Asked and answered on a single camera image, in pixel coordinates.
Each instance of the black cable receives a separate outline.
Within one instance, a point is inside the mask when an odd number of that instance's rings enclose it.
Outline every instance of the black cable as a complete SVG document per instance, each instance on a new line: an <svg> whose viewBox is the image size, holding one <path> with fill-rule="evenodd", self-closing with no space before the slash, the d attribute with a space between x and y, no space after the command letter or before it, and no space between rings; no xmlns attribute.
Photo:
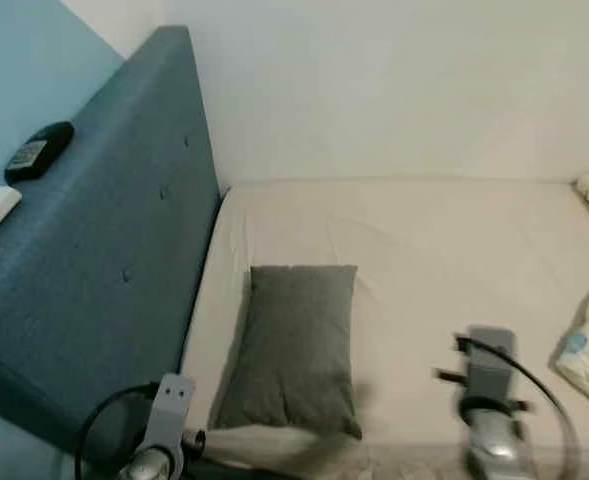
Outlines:
<svg viewBox="0 0 589 480"><path fill-rule="evenodd" d="M92 428L92 425L96 421L97 417L105 410L108 406L110 406L115 401L126 397L127 395L132 394L139 394L143 395L147 398L154 398L156 395L156 391L158 390L159 383L158 382L151 382L147 385L139 385L136 387L126 388L124 390L120 390L116 393L113 393L101 403L99 403L96 408L88 415L88 417L83 422L81 429L77 435L77 443L76 448L74 449L74 479L75 480L82 480L83 472L82 472L82 461L83 461L83 452L85 450L85 443L87 442L87 436Z"/></svg>
<svg viewBox="0 0 589 480"><path fill-rule="evenodd" d="M469 338L469 337L456 337L456 340L459 344L459 349L464 348L464 351L469 354L469 351L466 345L471 345L473 347L479 348L481 350L486 351L494 355L495 357L500 358L509 366L517 369L521 372L524 376L527 377L536 387L547 397L550 403L556 409L558 414L559 421L561 423L561 429L563 430L563 444L564 444L564 456L563 456L563 469L559 474L559 480L573 480L577 478L578 471L581 465L580 459L580 447L578 441L578 435L576 434L576 429L570 420L570 417L567 415L565 408L561 405L561 402L554 396L552 392L550 392L543 382L541 382L536 376L527 370L524 366L518 363L509 355L505 354L504 352L488 345L484 342L479 340Z"/></svg>

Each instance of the mattress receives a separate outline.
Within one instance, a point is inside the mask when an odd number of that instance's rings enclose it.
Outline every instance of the mattress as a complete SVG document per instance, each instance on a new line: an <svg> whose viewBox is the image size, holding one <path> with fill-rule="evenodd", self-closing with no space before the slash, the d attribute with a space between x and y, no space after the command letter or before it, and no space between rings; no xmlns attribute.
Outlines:
<svg viewBox="0 0 589 480"><path fill-rule="evenodd" d="M297 264L358 266L351 361L364 439L252 426L210 432L210 456L301 474L280 466L300 464L302 452L336 473L347 459L371 463L373 451L452 451L467 435L458 387L433 369L462 367L452 335L470 325L514 331L518 359L558 396L589 452L589 400L549 368L589 296L589 209L571 186L393 179L233 188L187 338L183 373L197 385L187 429L211 425L225 393L249 267ZM524 421L537 451L558 451L561 430L545 400L518 377L514 396L536 406Z"/></svg>

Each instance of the bed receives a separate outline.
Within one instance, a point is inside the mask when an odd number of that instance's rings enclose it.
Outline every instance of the bed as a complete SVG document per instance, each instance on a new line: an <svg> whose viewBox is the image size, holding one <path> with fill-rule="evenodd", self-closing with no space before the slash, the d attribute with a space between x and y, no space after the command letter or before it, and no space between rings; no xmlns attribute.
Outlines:
<svg viewBox="0 0 589 480"><path fill-rule="evenodd" d="M197 384L186 431L208 430L211 459L305 478L463 475L456 391L432 369L459 365L452 333L490 324L518 335L519 358L566 405L589 460L589 401L547 366L589 295L589 210L569 185L256 184L232 188L217 216L181 27L159 29L74 124L69 149L20 185L23 202L0 225L1 416L70 451L99 401L180 367ZM350 348L363 440L211 429L243 336L250 267L346 263L358 267ZM538 406L528 425L552 465L555 420L527 384L518 396ZM93 430L90 459L144 424L143 406L120 407ZM197 478L267 475L202 468Z"/></svg>
<svg viewBox="0 0 589 480"><path fill-rule="evenodd" d="M158 29L72 122L0 225L0 416L67 452L107 396L178 371L221 200L185 27ZM129 450L148 411L108 409L87 459Z"/></svg>
<svg viewBox="0 0 589 480"><path fill-rule="evenodd" d="M211 426L243 332L252 265L358 266L352 382L361 442L296 428L209 432L207 454L306 478L463 474L466 429L453 333L506 326L518 358L561 399L589 465L589 400L549 363L589 295L589 209L567 184L462 179L280 182L237 186L217 219L182 372L198 389L186 428ZM524 380L536 454L553 473L561 434Z"/></svg>

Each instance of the tufted button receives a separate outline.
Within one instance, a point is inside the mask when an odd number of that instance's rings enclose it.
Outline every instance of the tufted button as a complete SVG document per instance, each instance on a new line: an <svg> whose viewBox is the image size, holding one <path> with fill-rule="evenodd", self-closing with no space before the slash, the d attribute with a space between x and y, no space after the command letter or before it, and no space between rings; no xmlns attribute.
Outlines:
<svg viewBox="0 0 589 480"><path fill-rule="evenodd" d="M123 278L123 282L130 283L132 277L134 276L134 267L132 265L128 265L121 271L121 277Z"/></svg>

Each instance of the fabric headboard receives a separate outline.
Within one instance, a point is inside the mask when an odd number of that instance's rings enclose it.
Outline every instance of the fabric headboard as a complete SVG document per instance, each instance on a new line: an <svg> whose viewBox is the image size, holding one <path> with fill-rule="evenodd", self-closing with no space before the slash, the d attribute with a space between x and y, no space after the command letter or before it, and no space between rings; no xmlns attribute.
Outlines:
<svg viewBox="0 0 589 480"><path fill-rule="evenodd" d="M184 27L157 30L72 122L0 225L0 415L67 450L100 400L178 370L220 202Z"/></svg>

